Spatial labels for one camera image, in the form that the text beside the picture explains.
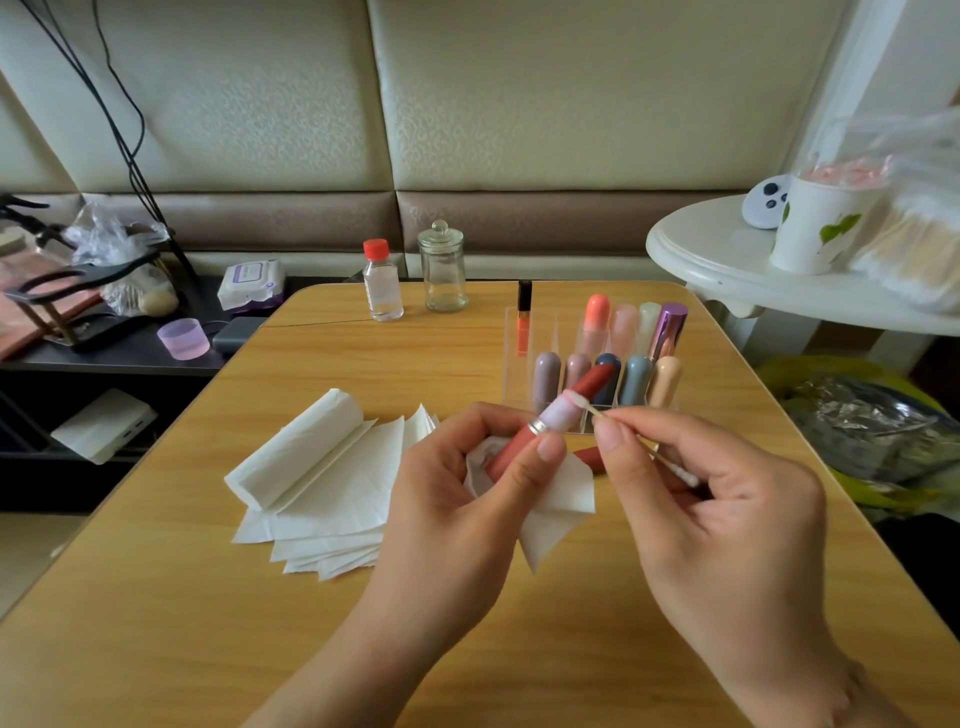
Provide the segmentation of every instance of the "white paper cup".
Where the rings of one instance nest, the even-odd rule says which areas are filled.
[[[826,273],[860,232],[881,190],[838,187],[794,175],[770,262],[803,276]]]

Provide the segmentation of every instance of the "bracelet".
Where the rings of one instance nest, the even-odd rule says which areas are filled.
[[[824,721],[824,728],[842,728],[850,722],[856,710],[856,704],[867,685],[867,671],[858,662],[851,661],[847,673],[847,685],[840,703],[830,711]]]

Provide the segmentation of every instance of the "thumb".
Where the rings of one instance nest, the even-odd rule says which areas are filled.
[[[523,521],[557,474],[566,457],[559,432],[544,432],[520,451],[507,471],[480,500],[499,524],[519,534]]]
[[[663,484],[636,433],[616,420],[598,417],[593,421],[593,434],[636,545],[642,550],[683,535],[689,518]]]

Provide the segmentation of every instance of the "hand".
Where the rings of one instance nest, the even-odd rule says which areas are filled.
[[[464,488],[465,456],[529,421],[525,412],[474,404],[404,454],[380,557],[357,607],[387,631],[399,659],[429,669],[500,595],[520,527],[563,463],[566,442],[541,435],[476,500]]]
[[[817,476],[664,410],[614,409],[594,431],[670,623],[755,724],[819,724],[843,695],[848,662],[824,616],[826,499]],[[700,500],[655,464],[637,434],[664,445],[714,499]]]

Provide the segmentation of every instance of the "black cable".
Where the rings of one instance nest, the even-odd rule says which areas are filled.
[[[143,145],[143,140],[146,135],[146,119],[143,115],[143,112],[140,110],[140,107],[133,101],[130,93],[127,91],[126,87],[123,85],[123,82],[120,81],[116,70],[113,68],[110,58],[109,46],[107,44],[107,39],[104,36],[103,28],[100,24],[100,10],[98,7],[98,0],[92,0],[92,10],[94,16],[94,24],[97,28],[97,34],[100,36],[100,41],[104,47],[104,53],[107,57],[107,67],[110,71],[110,74],[113,76],[114,80],[119,84],[121,91],[123,91],[124,96],[127,98],[127,101],[133,106],[136,110],[136,114],[140,120],[140,137],[137,140],[136,146],[131,150],[130,146],[127,144],[127,140],[124,138],[123,134],[120,132],[120,129],[117,127],[116,122],[113,120],[113,116],[110,114],[107,104],[104,102],[103,97],[100,95],[100,92],[97,90],[96,85],[93,83],[89,74],[87,74],[86,69],[84,68],[83,63],[80,61],[80,58],[74,52],[73,47],[70,45],[70,41],[67,40],[66,35],[64,34],[62,28],[60,27],[59,22],[57,21],[56,16],[53,13],[53,10],[50,8],[48,0],[42,0],[43,8],[46,10],[47,16],[50,19],[50,22],[53,24],[53,27],[57,31],[57,35],[60,36],[60,41],[54,36],[50,28],[47,27],[47,24],[43,21],[43,18],[36,12],[36,10],[31,6],[27,0],[20,0],[20,4],[27,10],[27,12],[33,17],[36,23],[40,26],[43,32],[50,38],[51,42],[57,47],[57,50],[60,51],[60,54],[66,59],[70,64],[73,70],[80,76],[81,81],[86,86],[87,90],[93,95],[93,98],[96,100],[97,104],[100,106],[101,111],[103,112],[107,123],[110,126],[110,131],[113,134],[113,139],[116,142],[117,149],[120,150],[120,154],[123,157],[124,162],[127,165],[128,179],[130,180],[131,187],[137,199],[140,201],[140,204],[143,205],[147,212],[150,213],[150,216],[154,218],[157,222],[164,226],[167,229],[167,234],[170,239],[170,248],[173,251],[174,255],[177,257],[177,260],[180,261],[180,265],[186,270],[188,275],[195,279],[197,277],[196,272],[193,269],[193,266],[190,264],[190,261],[187,259],[180,245],[178,245],[173,230],[167,225],[166,219],[163,216],[163,212],[160,209],[159,204],[156,202],[153,191],[150,189],[150,186],[147,184],[146,178],[143,176],[143,172],[140,170],[140,166],[136,163],[136,155],[140,151],[140,148]]]

